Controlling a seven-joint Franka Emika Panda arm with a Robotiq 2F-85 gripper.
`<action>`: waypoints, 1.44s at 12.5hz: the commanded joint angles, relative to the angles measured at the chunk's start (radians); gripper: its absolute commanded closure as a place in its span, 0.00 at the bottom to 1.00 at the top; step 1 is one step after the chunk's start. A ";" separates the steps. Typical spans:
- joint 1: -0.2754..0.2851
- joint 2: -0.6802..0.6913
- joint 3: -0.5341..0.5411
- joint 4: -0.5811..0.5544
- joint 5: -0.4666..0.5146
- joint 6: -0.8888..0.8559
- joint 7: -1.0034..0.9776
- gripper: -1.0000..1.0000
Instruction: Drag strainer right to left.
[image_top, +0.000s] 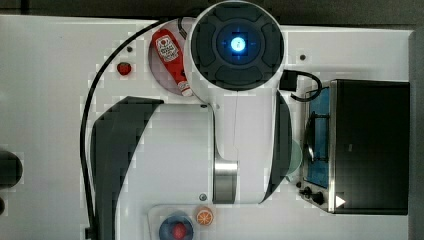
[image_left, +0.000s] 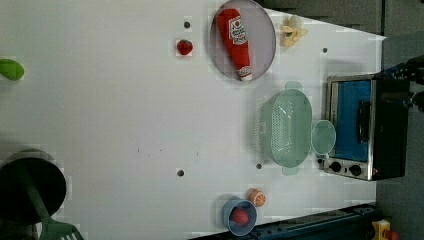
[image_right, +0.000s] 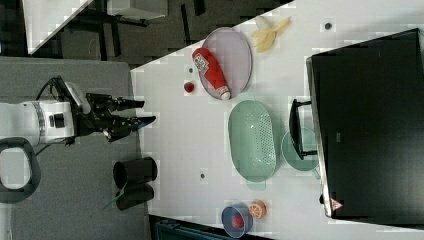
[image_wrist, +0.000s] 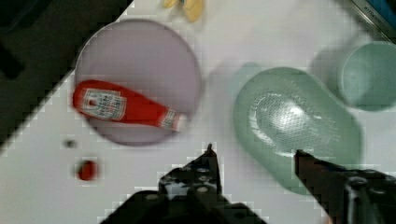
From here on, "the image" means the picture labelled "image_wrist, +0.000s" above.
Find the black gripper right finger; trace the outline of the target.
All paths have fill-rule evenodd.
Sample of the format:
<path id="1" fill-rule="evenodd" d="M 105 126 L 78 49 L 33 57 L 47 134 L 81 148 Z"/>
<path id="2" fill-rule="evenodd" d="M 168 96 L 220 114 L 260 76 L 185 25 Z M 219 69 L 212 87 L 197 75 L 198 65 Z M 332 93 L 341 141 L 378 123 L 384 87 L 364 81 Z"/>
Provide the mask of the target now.
<path id="1" fill-rule="evenodd" d="M 332 224 L 396 224 L 395 178 L 372 169 L 347 169 L 302 150 L 294 170 Z"/>

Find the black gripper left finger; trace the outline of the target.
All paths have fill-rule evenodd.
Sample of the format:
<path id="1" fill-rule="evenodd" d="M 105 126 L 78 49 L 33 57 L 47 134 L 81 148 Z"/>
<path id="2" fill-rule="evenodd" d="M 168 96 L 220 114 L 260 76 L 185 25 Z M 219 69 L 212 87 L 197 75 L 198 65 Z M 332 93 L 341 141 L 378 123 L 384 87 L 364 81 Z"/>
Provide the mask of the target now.
<path id="1" fill-rule="evenodd" d="M 186 197 L 191 189 L 202 187 L 222 193 L 218 157 L 212 144 L 201 156 L 171 170 L 159 180 L 159 192 L 170 201 L 176 197 Z"/>

